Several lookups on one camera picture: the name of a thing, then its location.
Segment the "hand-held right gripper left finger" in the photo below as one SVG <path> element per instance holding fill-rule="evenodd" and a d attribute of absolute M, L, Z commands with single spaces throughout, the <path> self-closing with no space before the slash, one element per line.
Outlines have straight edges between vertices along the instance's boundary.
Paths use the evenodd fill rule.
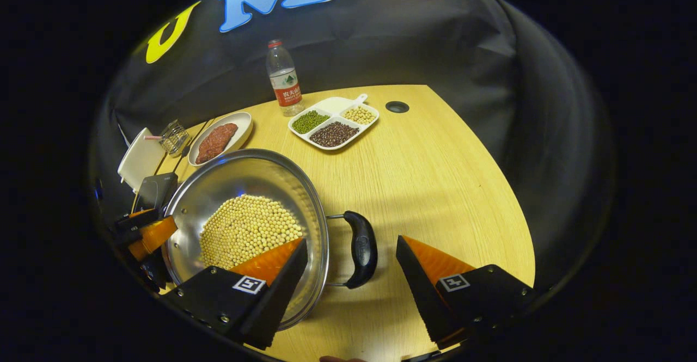
<path fill-rule="evenodd" d="M 289 241 L 231 270 L 209 266 L 162 296 L 164 304 L 240 345 L 270 347 L 308 262 Z"/>

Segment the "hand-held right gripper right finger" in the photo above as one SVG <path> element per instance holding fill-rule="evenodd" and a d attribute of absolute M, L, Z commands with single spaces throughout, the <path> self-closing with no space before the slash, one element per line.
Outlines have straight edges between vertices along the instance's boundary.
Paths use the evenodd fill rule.
<path fill-rule="evenodd" d="M 497 265 L 471 266 L 398 236 L 396 258 L 438 349 L 491 338 L 535 306 L 538 292 Z"/>

